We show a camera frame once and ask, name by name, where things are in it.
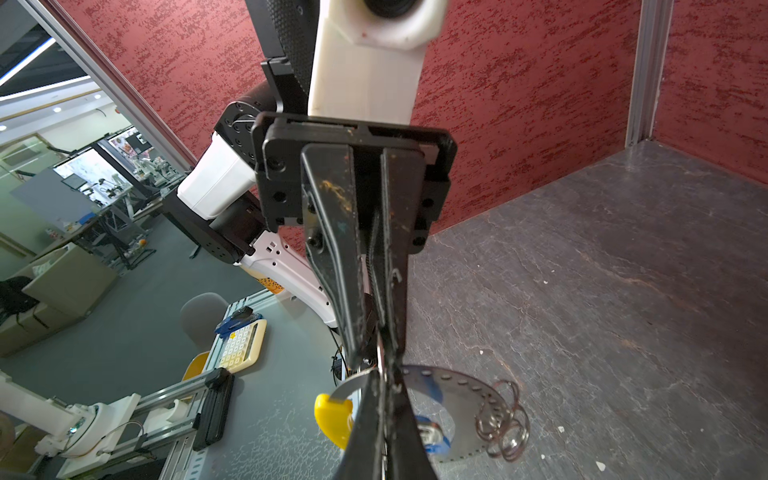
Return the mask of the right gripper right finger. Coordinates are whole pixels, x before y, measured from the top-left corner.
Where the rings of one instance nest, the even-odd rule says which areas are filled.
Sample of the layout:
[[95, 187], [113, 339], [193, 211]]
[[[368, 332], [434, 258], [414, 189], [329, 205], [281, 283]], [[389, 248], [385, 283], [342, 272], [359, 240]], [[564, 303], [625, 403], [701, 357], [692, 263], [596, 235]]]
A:
[[437, 478], [421, 441], [402, 369], [397, 364], [387, 374], [386, 478]]

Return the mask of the yellow capped key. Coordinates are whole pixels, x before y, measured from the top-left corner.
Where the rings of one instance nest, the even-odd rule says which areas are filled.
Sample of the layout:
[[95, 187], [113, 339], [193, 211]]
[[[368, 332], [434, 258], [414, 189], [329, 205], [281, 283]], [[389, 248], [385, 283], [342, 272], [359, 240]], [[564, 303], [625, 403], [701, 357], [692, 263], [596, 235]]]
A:
[[321, 432], [336, 447], [345, 450], [354, 428], [353, 402], [349, 398], [320, 394], [315, 399], [313, 412]]

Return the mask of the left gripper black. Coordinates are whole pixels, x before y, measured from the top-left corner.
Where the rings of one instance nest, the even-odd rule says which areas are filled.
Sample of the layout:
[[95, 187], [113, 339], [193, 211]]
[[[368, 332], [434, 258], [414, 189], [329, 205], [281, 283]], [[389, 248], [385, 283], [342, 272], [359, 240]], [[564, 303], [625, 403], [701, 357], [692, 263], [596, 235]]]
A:
[[409, 254], [441, 215], [458, 145], [446, 130], [262, 113], [252, 129], [269, 230], [305, 229], [309, 262], [336, 315], [347, 365], [362, 363], [367, 249], [385, 358], [406, 345]]

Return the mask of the metal keyring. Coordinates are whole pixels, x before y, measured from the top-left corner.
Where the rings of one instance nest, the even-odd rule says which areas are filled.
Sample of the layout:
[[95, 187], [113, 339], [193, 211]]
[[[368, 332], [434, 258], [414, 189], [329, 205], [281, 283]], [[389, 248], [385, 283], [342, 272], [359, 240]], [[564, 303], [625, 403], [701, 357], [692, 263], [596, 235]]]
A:
[[[487, 384], [469, 375], [435, 366], [406, 365], [402, 368], [407, 389], [420, 393], [423, 378], [432, 376], [443, 393], [440, 407], [453, 421], [453, 430], [443, 433], [451, 442], [450, 452], [432, 455], [439, 463], [468, 459], [485, 453], [490, 458], [506, 462], [517, 461], [524, 453], [530, 438], [530, 419], [520, 402], [520, 389], [512, 380], [498, 380]], [[353, 402], [354, 421], [360, 390], [348, 397]]]

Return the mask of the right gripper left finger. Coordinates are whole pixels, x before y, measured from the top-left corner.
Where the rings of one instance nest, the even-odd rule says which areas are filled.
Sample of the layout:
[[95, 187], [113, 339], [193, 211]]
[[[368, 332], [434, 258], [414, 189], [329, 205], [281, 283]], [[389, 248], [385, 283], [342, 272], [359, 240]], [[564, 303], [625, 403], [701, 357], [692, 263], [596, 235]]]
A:
[[334, 479], [382, 478], [384, 394], [382, 379], [376, 368], [352, 375], [333, 392], [334, 401], [346, 400], [360, 390], [361, 401], [341, 463]]

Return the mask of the white robot base outside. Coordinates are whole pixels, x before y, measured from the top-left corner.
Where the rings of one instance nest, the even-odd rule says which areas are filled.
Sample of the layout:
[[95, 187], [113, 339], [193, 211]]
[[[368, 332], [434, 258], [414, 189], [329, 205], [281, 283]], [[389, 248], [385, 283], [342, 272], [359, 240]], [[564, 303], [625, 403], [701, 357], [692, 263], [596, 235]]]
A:
[[109, 404], [62, 406], [1, 375], [1, 412], [45, 433], [35, 451], [65, 460], [59, 479], [73, 479], [104, 466], [132, 423], [140, 399], [131, 394]]

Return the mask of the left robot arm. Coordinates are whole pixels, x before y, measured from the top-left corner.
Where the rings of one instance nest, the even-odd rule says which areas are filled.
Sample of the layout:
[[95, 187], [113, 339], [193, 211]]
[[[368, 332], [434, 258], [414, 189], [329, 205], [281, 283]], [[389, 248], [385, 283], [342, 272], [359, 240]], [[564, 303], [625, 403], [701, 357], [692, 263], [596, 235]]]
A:
[[353, 365], [406, 347], [409, 258], [451, 186], [449, 132], [410, 120], [444, 1], [251, 1], [264, 81], [230, 103], [171, 213], [300, 297]]

